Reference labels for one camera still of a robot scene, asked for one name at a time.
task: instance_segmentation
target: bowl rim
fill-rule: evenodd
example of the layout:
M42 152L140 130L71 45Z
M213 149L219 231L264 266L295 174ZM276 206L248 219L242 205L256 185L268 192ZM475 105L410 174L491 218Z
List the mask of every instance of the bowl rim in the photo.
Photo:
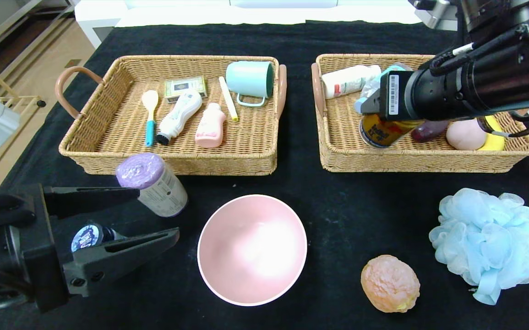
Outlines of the bowl rim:
M281 292L279 292L278 294L274 295L273 297L271 298L268 298L268 299L265 299L263 301L258 301L258 302L251 302L251 303L245 303L245 302L238 302L238 301L234 301L232 299L228 299L226 297L224 297L222 294L220 294L218 291L216 291L212 286L211 284L209 284L208 280L205 278L205 274L203 273L203 268L201 267L201 258L199 257L199 253L201 251L201 242L202 242L202 238L203 238L203 233L205 232L205 228L207 228L207 225L212 221L212 219L214 218L214 216L221 210L223 209L224 207L226 207L228 204L231 204L237 200L241 200L241 199L244 199L244 198L254 198L254 197L265 197L265 198L268 198L268 199L271 199L271 200L274 200L274 201L277 201L278 203L280 203L281 205L283 205L284 207L286 207L287 209L289 209L289 211L291 211L293 213L293 215L295 215L295 218L297 220L297 222L300 224L300 229L302 230L303 232L303 238L304 238L304 242L303 242L303 246L305 247L305 253L303 255L303 259L302 261L300 262L300 267L299 267L299 271L296 272L295 274L295 278L293 278L291 280L291 282L287 285L287 287L285 287L283 290L281 290ZM270 303L271 301L277 299L278 297L280 297L281 295L285 294L287 291L289 291L289 289L293 286L293 284L295 284L295 282L297 282L297 279L299 278L300 274L303 272L303 268L305 266L305 261L307 259L307 233L305 231L305 228L303 226L303 223L299 217L299 215L297 215L297 213L289 206L287 205L287 203L283 202L282 200L279 200L278 198L275 198L275 197L272 197L272 196L268 196L268 195L262 195L262 194L251 194L251 195L245 195L245 196L240 196L240 197L237 197L237 198L234 198L233 200L230 200L228 201L226 204L223 204L222 206L220 206L212 215L211 217L209 217L209 219L207 220L207 222L205 223L205 225L203 226L203 230L201 230L201 235L199 236L199 242L197 243L197 265L199 266L199 272L201 274L201 277L203 278L203 282L205 282L205 284L208 286L209 290L211 290L215 295L217 295L219 298L221 298L222 300L228 302L228 303L232 303L233 305L238 305L238 306L244 306L244 307L250 307L250 306L259 306L259 305L264 305L265 303Z

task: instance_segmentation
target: pink plastic bottle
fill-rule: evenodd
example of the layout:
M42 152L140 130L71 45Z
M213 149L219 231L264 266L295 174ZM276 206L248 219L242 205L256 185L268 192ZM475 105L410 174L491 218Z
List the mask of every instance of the pink plastic bottle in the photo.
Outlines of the pink plastic bottle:
M195 133L195 142L202 148L215 148L222 144L223 123L226 115L217 103L209 103Z

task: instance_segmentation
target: yellow can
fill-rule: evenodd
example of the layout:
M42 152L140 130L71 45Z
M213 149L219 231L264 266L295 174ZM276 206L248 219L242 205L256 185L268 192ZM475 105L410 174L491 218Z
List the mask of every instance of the yellow can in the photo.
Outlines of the yellow can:
M388 148L424 121L382 121L379 115L365 115L360 121L362 140L374 148Z

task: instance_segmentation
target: black tablecloth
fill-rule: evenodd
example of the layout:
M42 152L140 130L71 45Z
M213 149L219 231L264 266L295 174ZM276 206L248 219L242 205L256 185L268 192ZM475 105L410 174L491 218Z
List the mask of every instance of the black tablecloth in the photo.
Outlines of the black tablecloth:
M53 223L61 259L72 235L93 219L126 236L181 227L178 244L90 298L76 297L40 314L24 305L0 311L0 329L529 329L529 284L502 291L491 307L434 259L427 233L442 197L462 187L519 194L529 205L529 157L505 174L329 173L321 168L310 65L325 53L435 54L453 39L422 25L322 23L116 28L87 62L103 75L122 55L204 54L274 56L288 68L288 96L278 143L278 168L266 177L181 177L190 202L181 215L160 219L138 201ZM78 77L65 95L82 107L95 84ZM91 176L57 151L71 117L59 105L1 187L117 186ZM197 241L220 205L245 194L275 196L300 216L308 255L286 294L260 307L238 307L212 294L197 267ZM382 313L360 287L373 257L395 255L421 281L408 313Z

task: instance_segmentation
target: leather handle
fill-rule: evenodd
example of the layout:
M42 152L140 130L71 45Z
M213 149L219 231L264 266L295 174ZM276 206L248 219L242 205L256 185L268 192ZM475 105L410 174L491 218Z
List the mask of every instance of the leather handle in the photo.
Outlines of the leather handle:
M104 80L101 79L101 77L93 73L90 69L87 69L86 67L82 66L68 67L67 69L65 69L65 71L61 73L61 75L59 75L59 78L55 83L55 95L57 96L57 100L59 101L61 106L65 108L65 110L75 119L77 119L80 112L75 110L75 108L71 104L69 104L67 99L65 99L65 96L63 95L63 87L65 87L65 82L67 82L67 79L69 79L69 77L71 77L71 75L76 72L85 73L99 84L104 83Z
M281 118L283 110L285 109L285 102L287 101L287 66L281 64L278 66L278 103L277 103L277 119Z
M315 109L321 117L325 117L325 90L323 90L323 86L321 85L321 75L317 63L311 65L311 79L313 83Z

